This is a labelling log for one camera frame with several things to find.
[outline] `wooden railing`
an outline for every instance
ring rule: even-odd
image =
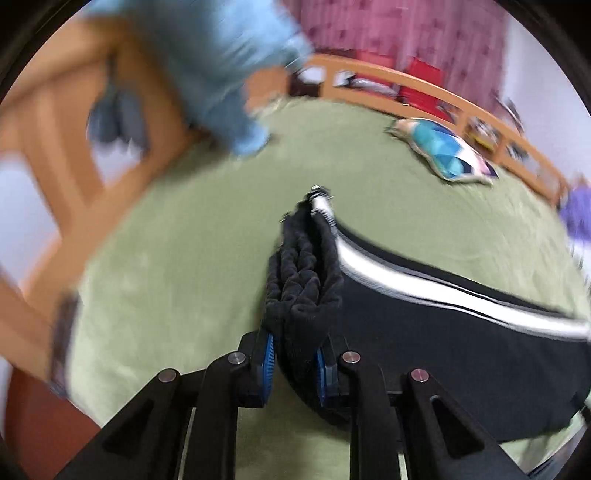
[[[343,100],[347,103],[363,105],[400,117],[428,118],[445,125],[460,137],[464,136],[470,119],[479,118],[500,133],[499,142],[491,158],[494,163],[517,175],[529,188],[541,195],[552,205],[558,205],[562,195],[568,191],[569,184],[560,171],[544,154],[531,145],[516,130],[486,110],[448,90],[403,72],[344,57],[317,54],[310,60],[309,65],[321,66],[326,69],[326,80],[320,88],[320,96],[323,98]],[[335,78],[337,72],[342,71],[351,71],[361,75],[381,78],[387,82],[410,87],[434,96],[449,105],[453,105],[457,109],[456,121],[455,123],[447,122],[430,113],[423,112],[410,105],[403,105],[396,100],[384,96],[377,96],[361,90],[336,87],[333,85],[332,79]],[[536,173],[533,173],[521,162],[509,156],[507,146],[511,143],[521,147],[537,162],[539,168]]]
[[[86,140],[106,58],[139,94],[152,142],[142,162],[103,184]],[[46,380],[63,294],[146,185],[193,141],[174,95],[123,21],[72,21],[30,61],[0,105],[0,154],[22,154],[59,228],[20,291],[0,279],[0,355]]]

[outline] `pillow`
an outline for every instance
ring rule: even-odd
[[[492,165],[476,150],[437,122],[423,118],[396,120],[388,133],[406,140],[443,180],[492,184],[498,178]]]

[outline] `black fabric bag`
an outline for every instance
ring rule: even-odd
[[[337,226],[321,187],[284,218],[264,323],[292,387],[336,424],[347,412],[317,394],[328,336],[379,364],[387,384],[426,369],[499,442],[566,427],[591,388],[588,322],[371,245]]]

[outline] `purple object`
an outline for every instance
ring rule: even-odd
[[[560,211],[569,237],[591,241],[591,188],[576,187],[569,193],[566,205]]]

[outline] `black cloth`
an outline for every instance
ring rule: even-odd
[[[342,335],[362,358],[382,367],[387,382],[414,368],[429,371],[499,442],[569,424],[591,388],[585,340],[533,335],[487,313],[385,291],[343,266],[337,239],[393,271],[468,291],[470,298],[550,320],[565,318],[385,252],[302,202],[284,219],[283,244],[269,262],[264,322],[292,387],[325,419],[342,423],[345,417],[320,407],[315,354],[327,335]]]

